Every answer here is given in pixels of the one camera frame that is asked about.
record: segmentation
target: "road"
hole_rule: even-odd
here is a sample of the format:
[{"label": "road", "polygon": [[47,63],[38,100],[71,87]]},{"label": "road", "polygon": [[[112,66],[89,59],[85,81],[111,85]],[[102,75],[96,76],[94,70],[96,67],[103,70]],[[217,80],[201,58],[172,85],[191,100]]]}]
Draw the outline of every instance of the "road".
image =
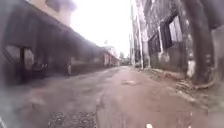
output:
[{"label": "road", "polygon": [[7,128],[209,128],[170,84],[131,67],[47,78],[4,89],[0,113]]}]

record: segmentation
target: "pillar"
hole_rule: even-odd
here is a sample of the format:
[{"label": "pillar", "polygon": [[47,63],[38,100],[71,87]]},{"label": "pillar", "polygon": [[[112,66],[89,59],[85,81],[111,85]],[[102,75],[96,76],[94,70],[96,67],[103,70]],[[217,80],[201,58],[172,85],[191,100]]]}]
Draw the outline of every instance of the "pillar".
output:
[{"label": "pillar", "polygon": [[203,5],[200,0],[175,0],[175,2],[188,58],[192,56],[195,62],[192,81],[196,85],[209,83],[212,80],[214,50]]}]

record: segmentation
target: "debris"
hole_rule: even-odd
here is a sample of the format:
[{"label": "debris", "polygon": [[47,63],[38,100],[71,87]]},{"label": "debris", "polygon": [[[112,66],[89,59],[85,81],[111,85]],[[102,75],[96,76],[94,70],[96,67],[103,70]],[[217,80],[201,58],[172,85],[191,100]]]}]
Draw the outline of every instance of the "debris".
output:
[{"label": "debris", "polygon": [[193,98],[192,96],[190,96],[190,95],[188,95],[188,94],[186,94],[186,93],[184,93],[182,91],[178,91],[177,94],[180,97],[184,98],[185,100],[187,100],[187,101],[189,101],[191,103],[195,103],[196,102],[196,99],[195,98]]},{"label": "debris", "polygon": [[146,69],[146,71],[149,71],[153,75],[156,75],[157,77],[165,77],[172,79],[174,81],[180,81],[184,79],[184,75],[181,73],[175,73],[170,71],[164,71],[160,69]]},{"label": "debris", "polygon": [[135,81],[132,81],[132,80],[126,80],[123,82],[123,84],[126,84],[126,85],[136,85],[137,83]]},{"label": "debris", "polygon": [[176,84],[176,88],[179,89],[179,90],[191,90],[193,89],[193,85],[191,85],[189,82],[187,81],[180,81]]}]

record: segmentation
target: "wall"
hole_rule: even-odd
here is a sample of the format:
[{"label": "wall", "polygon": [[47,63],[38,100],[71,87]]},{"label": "wall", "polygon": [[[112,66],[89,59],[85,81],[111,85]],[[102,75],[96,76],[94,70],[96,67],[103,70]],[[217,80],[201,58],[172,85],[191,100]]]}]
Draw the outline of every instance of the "wall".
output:
[{"label": "wall", "polygon": [[29,2],[31,5],[37,7],[41,11],[54,17],[61,23],[65,24],[67,26],[70,26],[71,14],[72,14],[74,8],[71,8],[67,3],[61,2],[60,11],[56,12],[45,4],[46,0],[26,0],[26,1]]},{"label": "wall", "polygon": [[10,128],[24,128],[22,122],[18,120],[13,109],[12,99],[7,93],[8,84],[6,82],[5,74],[10,72],[5,68],[5,65],[10,65],[7,63],[7,58],[2,53],[2,45],[4,43],[5,30],[7,28],[7,23],[10,18],[10,15],[14,9],[14,6],[19,2],[19,0],[0,0],[0,115],[1,120],[7,124],[7,127]]},{"label": "wall", "polygon": [[[171,70],[175,72],[186,72],[187,62],[186,54],[184,49],[184,42],[174,44],[168,49],[163,48],[160,27],[161,25],[170,19],[173,14],[177,11],[173,0],[156,0],[151,7],[149,12],[146,14],[146,20],[148,23],[148,37],[151,39],[152,36],[158,32],[160,42],[160,52],[153,53],[150,55],[150,64],[152,68],[160,68],[164,70]],[[149,47],[153,47],[152,42],[148,42]]]},{"label": "wall", "polygon": [[169,18],[175,10],[173,0],[155,0],[145,17],[148,24],[149,39],[158,30],[160,24]]},{"label": "wall", "polygon": [[224,1],[223,0],[201,0],[210,29],[216,29],[224,24]]},{"label": "wall", "polygon": [[8,46],[30,49],[34,63],[47,64],[50,73],[66,73],[68,64],[75,72],[104,66],[100,47],[25,2],[13,7],[6,27],[2,51],[12,60],[14,72],[19,62],[7,51]]}]

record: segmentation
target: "building facade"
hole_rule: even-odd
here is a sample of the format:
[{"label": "building facade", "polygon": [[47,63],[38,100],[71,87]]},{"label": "building facade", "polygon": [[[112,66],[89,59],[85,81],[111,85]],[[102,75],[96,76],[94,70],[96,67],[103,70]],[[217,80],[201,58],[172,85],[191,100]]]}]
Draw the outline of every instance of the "building facade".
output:
[{"label": "building facade", "polygon": [[0,21],[0,71],[6,81],[103,68],[107,66],[105,54],[108,65],[117,61],[36,4],[0,2],[0,15],[4,17]]},{"label": "building facade", "polygon": [[222,0],[136,0],[141,3],[148,41],[142,60],[152,68],[185,74],[194,84],[210,83],[217,69],[214,31],[223,25]]}]

